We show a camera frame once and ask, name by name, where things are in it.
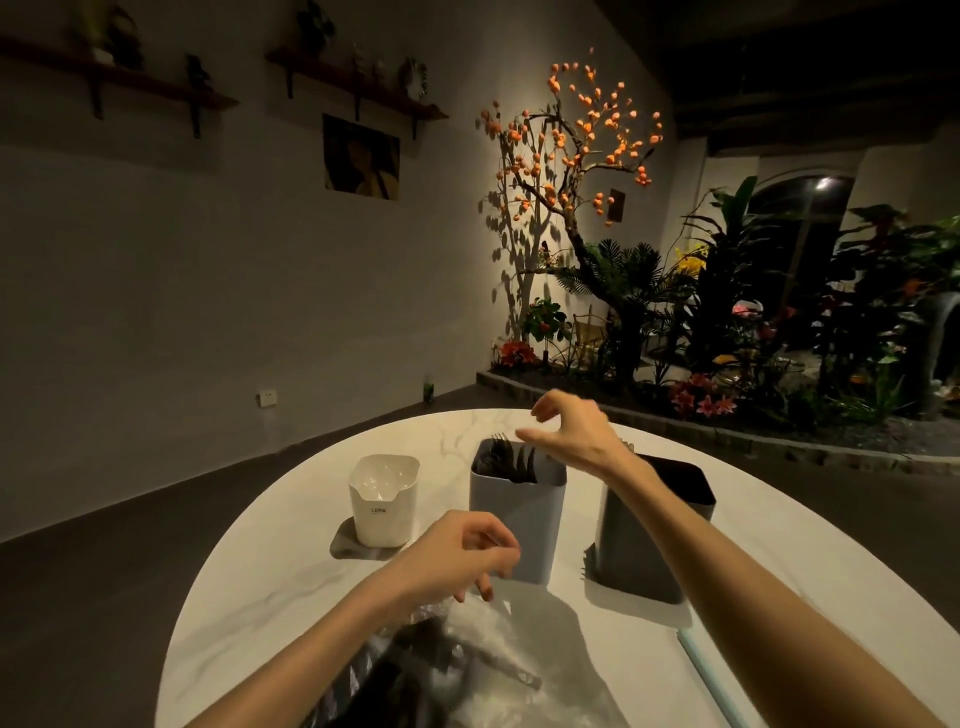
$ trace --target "white container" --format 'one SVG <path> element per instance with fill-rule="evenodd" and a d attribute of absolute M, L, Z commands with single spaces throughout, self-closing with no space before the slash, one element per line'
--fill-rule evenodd
<path fill-rule="evenodd" d="M 420 461 L 410 455 L 367 455 L 347 481 L 357 540 L 369 548 L 403 546 L 414 532 Z"/>

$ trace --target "left hand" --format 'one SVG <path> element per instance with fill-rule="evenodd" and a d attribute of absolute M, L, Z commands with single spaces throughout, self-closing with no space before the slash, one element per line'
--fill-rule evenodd
<path fill-rule="evenodd" d="M 447 511 L 371 579 L 392 596 L 392 612 L 408 615 L 450 595 L 463 602 L 471 584 L 490 601 L 488 573 L 509 576 L 519 560 L 520 544 L 494 514 Z"/>

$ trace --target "dark ceiling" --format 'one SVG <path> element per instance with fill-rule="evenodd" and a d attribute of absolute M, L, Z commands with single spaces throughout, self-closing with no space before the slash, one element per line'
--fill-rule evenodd
<path fill-rule="evenodd" d="M 596 2 L 715 155 L 924 141 L 960 109 L 950 4 Z"/>

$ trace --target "utensil holder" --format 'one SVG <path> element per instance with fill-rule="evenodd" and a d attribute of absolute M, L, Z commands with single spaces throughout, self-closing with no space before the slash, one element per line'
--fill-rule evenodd
<path fill-rule="evenodd" d="M 643 459 L 653 466 L 667 488 L 710 520 L 717 501 L 700 468 L 651 455 L 644 455 Z M 646 529 L 606 485 L 596 539 L 587 552 L 587 577 L 605 587 L 668 604 L 684 601 L 684 591 Z"/>
<path fill-rule="evenodd" d="M 566 466 L 537 450 L 534 453 L 536 483 L 514 483 L 477 471 L 480 458 L 490 451 L 494 440 L 480 443 L 470 466 L 471 511 L 489 511 L 497 516 L 520 541 L 520 561 L 513 578 L 532 584 L 550 581 L 553 554 L 564 510 Z M 517 452 L 521 443 L 510 443 Z"/>

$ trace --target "shelf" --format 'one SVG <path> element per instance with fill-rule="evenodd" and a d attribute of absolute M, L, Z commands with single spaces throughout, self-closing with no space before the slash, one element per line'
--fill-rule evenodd
<path fill-rule="evenodd" d="M 0 57 L 83 76 L 90 86 L 93 113 L 98 119 L 104 118 L 103 101 L 100 96 L 100 86 L 103 84 L 132 88 L 152 96 L 188 104 L 193 117 L 194 135 L 198 138 L 200 137 L 200 109 L 223 111 L 240 103 L 236 99 L 214 91 L 202 91 L 189 85 L 171 84 L 141 71 L 105 65 L 94 59 L 82 58 L 57 48 L 48 48 L 10 36 L 0 35 Z"/>
<path fill-rule="evenodd" d="M 450 118 L 436 104 L 421 104 L 402 91 L 395 91 L 370 81 L 354 71 L 310 58 L 299 51 L 281 47 L 266 55 L 267 61 L 282 66 L 287 72 L 287 98 L 294 97 L 294 74 L 299 73 L 323 84 L 341 88 L 354 99 L 354 115 L 360 121 L 360 100 L 369 99 L 387 109 L 399 111 L 413 119 L 414 138 L 419 121 L 439 121 Z"/>

